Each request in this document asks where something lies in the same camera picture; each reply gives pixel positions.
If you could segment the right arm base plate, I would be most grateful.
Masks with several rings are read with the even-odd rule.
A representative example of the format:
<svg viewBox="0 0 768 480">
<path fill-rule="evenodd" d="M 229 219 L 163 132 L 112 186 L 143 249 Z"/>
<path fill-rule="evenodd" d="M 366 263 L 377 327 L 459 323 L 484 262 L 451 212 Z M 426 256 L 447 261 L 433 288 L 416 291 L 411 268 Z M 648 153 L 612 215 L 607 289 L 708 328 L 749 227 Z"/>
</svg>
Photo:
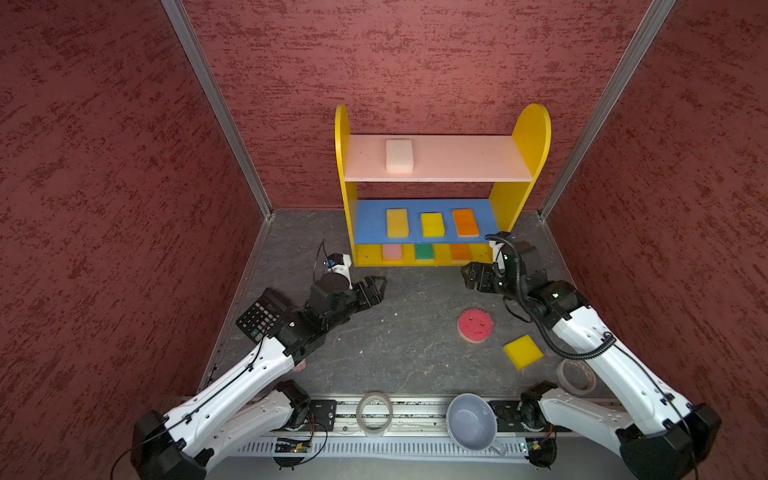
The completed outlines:
<svg viewBox="0 0 768 480">
<path fill-rule="evenodd" d="M 570 433 L 562 426 L 546 420 L 537 403 L 521 400 L 492 400 L 489 402 L 497 421 L 499 433 L 514 433 L 543 437 L 548 433 Z"/>
</svg>

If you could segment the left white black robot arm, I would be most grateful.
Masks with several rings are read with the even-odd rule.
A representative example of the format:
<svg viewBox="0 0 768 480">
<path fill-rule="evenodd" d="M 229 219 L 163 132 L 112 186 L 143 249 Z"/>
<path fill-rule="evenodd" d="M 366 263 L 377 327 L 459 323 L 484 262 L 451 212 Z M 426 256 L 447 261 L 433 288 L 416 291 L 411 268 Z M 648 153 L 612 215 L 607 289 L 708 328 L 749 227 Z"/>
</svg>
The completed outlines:
<svg viewBox="0 0 768 480">
<path fill-rule="evenodd" d="M 387 280 L 354 283 L 329 271 L 302 309 L 267 288 L 236 321 L 254 348 L 218 380 L 165 414 L 155 410 L 134 426 L 130 461 L 142 479 L 203 479 L 244 443 L 307 420 L 310 397 L 291 372 L 352 315 L 380 304 Z"/>
</svg>

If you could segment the long yellow sponge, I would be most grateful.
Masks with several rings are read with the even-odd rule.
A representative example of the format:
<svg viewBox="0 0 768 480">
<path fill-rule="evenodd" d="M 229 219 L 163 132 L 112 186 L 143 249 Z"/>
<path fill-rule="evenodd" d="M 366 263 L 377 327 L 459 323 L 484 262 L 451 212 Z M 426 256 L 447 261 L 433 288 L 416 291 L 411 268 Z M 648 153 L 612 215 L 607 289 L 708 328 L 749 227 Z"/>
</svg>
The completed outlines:
<svg viewBox="0 0 768 480">
<path fill-rule="evenodd" d="M 387 237 L 406 239 L 410 235 L 408 211 L 406 209 L 388 209 L 386 211 Z"/>
</svg>

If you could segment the beige white sponge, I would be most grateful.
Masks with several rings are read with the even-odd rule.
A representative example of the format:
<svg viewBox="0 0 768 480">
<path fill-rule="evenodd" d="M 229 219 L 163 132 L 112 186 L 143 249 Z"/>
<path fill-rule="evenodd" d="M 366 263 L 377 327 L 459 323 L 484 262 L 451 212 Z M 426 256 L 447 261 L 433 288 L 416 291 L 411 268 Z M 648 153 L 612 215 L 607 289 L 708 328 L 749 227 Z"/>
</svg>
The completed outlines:
<svg viewBox="0 0 768 480">
<path fill-rule="evenodd" d="M 385 141 L 385 169 L 390 174 L 407 174 L 415 165 L 413 144 L 410 139 Z"/>
</svg>

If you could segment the small yellow square sponge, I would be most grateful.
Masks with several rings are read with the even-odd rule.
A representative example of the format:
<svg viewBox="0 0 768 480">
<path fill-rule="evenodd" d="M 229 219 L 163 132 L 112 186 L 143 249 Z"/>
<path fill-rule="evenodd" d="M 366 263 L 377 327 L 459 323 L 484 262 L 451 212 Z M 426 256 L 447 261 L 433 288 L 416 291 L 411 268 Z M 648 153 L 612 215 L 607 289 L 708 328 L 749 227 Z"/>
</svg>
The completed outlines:
<svg viewBox="0 0 768 480">
<path fill-rule="evenodd" d="M 446 234 L 443 215 L 439 212 L 427 212 L 420 215 L 422 236 L 424 238 L 443 238 Z"/>
</svg>

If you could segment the round pink smiley sponge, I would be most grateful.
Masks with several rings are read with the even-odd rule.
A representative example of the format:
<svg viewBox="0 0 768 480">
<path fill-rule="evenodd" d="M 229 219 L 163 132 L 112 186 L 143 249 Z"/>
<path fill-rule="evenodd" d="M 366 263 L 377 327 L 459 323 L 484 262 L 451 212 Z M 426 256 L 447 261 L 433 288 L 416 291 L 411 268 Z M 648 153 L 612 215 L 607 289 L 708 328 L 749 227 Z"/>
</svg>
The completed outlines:
<svg viewBox="0 0 768 480">
<path fill-rule="evenodd" d="M 457 320 L 457 330 L 461 337 L 474 344 L 486 341 L 492 334 L 494 321 L 489 313 L 480 309 L 468 309 Z"/>
</svg>

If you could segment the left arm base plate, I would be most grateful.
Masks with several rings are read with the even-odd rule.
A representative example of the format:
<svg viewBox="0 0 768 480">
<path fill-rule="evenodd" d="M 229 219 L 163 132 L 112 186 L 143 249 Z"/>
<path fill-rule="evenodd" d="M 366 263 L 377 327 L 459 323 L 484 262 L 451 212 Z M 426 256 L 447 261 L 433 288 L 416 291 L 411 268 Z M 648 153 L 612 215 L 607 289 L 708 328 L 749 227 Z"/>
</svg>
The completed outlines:
<svg viewBox="0 0 768 480">
<path fill-rule="evenodd" d="M 338 402 L 336 400 L 313 399 L 301 404 L 293 411 L 281 431 L 312 432 L 316 425 L 332 431 Z"/>
</svg>

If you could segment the orange sponge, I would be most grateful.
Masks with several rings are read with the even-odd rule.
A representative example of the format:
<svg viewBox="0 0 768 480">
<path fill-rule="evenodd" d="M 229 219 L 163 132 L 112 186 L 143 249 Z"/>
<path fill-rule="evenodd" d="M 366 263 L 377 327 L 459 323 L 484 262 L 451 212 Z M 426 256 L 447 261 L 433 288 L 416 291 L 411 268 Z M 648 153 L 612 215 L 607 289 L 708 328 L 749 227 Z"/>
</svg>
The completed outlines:
<svg viewBox="0 0 768 480">
<path fill-rule="evenodd" d="M 480 235 L 480 229 L 472 209 L 453 210 L 452 216 L 459 238 L 474 238 Z"/>
<path fill-rule="evenodd" d="M 472 261 L 472 252 L 468 244 L 450 245 L 451 262 L 454 264 L 467 264 Z"/>
</svg>

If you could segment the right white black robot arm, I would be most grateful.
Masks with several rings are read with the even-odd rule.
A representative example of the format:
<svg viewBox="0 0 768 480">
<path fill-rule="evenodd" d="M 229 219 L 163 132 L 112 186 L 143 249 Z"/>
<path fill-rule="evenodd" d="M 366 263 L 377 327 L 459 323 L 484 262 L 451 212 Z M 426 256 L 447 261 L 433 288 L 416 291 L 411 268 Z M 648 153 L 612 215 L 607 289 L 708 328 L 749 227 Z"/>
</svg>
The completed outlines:
<svg viewBox="0 0 768 480">
<path fill-rule="evenodd" d="M 722 425 L 715 410 L 691 403 L 653 373 L 574 285 L 549 279 L 534 246 L 513 241 L 508 232 L 485 238 L 491 260 L 462 268 L 466 287 L 516 302 L 551 351 L 585 362 L 624 409 L 611 410 L 541 381 L 520 396 L 522 426 L 530 432 L 561 427 L 585 437 L 618 455 L 638 479 L 698 474 Z"/>
</svg>

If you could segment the green sponge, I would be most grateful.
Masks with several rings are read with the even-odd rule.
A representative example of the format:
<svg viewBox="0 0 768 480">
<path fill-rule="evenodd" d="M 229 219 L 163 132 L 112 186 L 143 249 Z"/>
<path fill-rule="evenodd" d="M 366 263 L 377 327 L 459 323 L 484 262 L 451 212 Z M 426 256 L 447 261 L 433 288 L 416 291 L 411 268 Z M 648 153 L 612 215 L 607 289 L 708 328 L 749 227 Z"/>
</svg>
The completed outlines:
<svg viewBox="0 0 768 480">
<path fill-rule="evenodd" d="M 416 244 L 414 246 L 414 259 L 417 262 L 433 262 L 435 260 L 434 246 L 432 244 Z"/>
</svg>

